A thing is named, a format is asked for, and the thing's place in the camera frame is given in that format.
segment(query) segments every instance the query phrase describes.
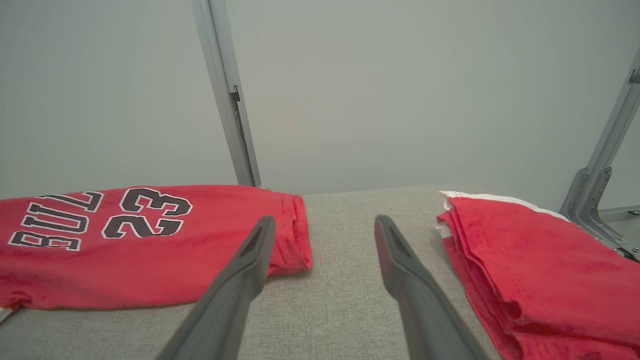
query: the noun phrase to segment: textured gray fabric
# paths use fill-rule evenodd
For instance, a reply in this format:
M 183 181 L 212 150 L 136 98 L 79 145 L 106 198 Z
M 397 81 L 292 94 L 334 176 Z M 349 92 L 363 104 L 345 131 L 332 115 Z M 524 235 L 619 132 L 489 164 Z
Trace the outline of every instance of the textured gray fabric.
M 385 214 L 394 219 L 485 352 L 500 359 L 434 230 L 435 217 L 443 211 L 436 193 L 441 189 L 417 186 L 305 196 L 314 269 L 267 281 L 252 302 L 239 358 L 408 359 L 397 303 L 383 287 L 373 239 L 374 217 Z M 153 358 L 192 306 L 22 309 L 0 324 L 0 357 Z

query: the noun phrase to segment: metal frame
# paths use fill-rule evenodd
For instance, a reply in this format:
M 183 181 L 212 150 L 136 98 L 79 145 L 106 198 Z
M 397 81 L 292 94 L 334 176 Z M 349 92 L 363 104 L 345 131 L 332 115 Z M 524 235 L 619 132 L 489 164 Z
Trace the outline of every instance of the metal frame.
M 601 213 L 612 213 L 612 209 L 598 210 L 600 198 L 612 175 L 611 163 L 640 105 L 640 49 L 629 69 L 620 90 L 609 121 L 596 145 L 587 165 L 578 171 L 564 200 L 561 213 L 583 228 L 597 240 L 618 251 L 627 258 L 640 261 L 638 244 L 624 239 L 601 218 Z M 640 209 L 640 205 L 620 208 L 621 211 Z
M 193 14 L 238 184 L 261 186 L 225 1 L 193 0 Z
M 602 210 L 600 210 L 600 214 L 601 215 L 608 215 L 608 214 L 624 213 L 626 211 L 628 211 L 629 213 L 636 213 L 636 212 L 640 211 L 640 205 L 623 206 L 621 208 L 602 209 Z

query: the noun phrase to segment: red jersey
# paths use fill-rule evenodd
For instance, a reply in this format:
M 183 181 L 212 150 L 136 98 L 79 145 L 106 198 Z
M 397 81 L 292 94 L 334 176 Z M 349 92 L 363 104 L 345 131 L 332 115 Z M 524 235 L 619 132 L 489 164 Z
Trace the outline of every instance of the red jersey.
M 311 269 L 298 195 L 249 186 L 139 186 L 0 200 L 0 307 L 197 301 L 266 215 L 276 220 L 269 274 Z

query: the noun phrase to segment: clothing stack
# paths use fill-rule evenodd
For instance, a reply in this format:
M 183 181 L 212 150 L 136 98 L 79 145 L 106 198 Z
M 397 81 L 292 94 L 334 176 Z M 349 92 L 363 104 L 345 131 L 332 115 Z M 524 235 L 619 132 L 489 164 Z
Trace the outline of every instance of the clothing stack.
M 640 264 L 522 200 L 443 195 L 446 251 L 506 360 L 638 358 Z

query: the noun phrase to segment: folded clothing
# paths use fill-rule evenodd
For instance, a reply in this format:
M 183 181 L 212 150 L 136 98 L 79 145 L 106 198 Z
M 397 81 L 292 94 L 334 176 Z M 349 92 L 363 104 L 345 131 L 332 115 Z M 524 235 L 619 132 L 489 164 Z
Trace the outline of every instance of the folded clothing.
M 0 200 L 0 307 L 197 301 L 266 215 L 276 220 L 269 274 L 311 269 L 298 195 L 205 185 Z
M 639 264 L 524 201 L 443 194 L 445 249 L 506 360 L 638 358 Z

